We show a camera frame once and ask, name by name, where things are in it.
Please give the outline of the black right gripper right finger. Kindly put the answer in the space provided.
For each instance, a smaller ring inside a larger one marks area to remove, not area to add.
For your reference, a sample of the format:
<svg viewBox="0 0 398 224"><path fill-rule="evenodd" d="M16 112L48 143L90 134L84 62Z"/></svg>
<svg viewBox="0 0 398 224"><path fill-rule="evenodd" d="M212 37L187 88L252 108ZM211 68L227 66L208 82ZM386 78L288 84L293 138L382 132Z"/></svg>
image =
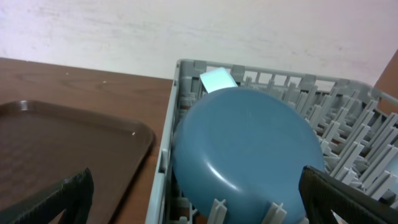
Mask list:
<svg viewBox="0 0 398 224"><path fill-rule="evenodd" d="M310 224L337 224L334 213L348 223L397 224L397 210L305 166L299 192Z"/></svg>

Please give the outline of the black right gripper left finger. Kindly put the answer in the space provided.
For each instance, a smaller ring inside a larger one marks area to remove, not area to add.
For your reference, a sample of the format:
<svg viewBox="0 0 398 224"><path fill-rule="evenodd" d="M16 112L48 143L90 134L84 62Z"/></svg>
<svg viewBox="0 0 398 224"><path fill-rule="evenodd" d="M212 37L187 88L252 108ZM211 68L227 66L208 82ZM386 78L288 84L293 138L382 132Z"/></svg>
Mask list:
<svg viewBox="0 0 398 224"><path fill-rule="evenodd" d="M1 223L86 223L93 204L94 182L89 168L1 210Z"/></svg>

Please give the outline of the dark blue plate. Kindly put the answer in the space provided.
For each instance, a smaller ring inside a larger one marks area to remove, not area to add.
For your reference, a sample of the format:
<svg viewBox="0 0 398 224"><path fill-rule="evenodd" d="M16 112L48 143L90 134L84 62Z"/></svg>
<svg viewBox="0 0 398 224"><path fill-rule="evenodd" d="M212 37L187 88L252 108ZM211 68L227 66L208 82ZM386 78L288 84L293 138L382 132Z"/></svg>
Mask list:
<svg viewBox="0 0 398 224"><path fill-rule="evenodd" d="M174 174L184 196L208 217L225 201L226 223L260 223L280 204L285 223L305 216L299 180L325 168L319 140L299 113L259 90L225 88L203 96L179 122Z"/></svg>

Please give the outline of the light blue rice bowl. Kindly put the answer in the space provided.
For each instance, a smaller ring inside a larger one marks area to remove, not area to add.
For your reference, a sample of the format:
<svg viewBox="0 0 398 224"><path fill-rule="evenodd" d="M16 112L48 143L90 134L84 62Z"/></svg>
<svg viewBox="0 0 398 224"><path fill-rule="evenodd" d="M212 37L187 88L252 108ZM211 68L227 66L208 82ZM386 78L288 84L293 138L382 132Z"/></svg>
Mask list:
<svg viewBox="0 0 398 224"><path fill-rule="evenodd" d="M238 86L231 74L223 67L202 73L200 80L207 93Z"/></svg>

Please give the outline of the small light blue bowl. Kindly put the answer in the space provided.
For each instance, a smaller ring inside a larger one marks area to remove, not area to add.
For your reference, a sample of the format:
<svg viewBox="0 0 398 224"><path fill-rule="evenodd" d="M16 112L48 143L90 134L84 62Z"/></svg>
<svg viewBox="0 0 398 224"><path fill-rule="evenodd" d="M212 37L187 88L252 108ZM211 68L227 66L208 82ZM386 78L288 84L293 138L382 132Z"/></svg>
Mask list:
<svg viewBox="0 0 398 224"><path fill-rule="evenodd" d="M397 182L397 176L398 176L398 153L396 153L395 156L390 160L390 162L386 166L386 170L393 175L393 180L391 182L389 190L391 190L392 192L397 194L398 193L398 182Z"/></svg>

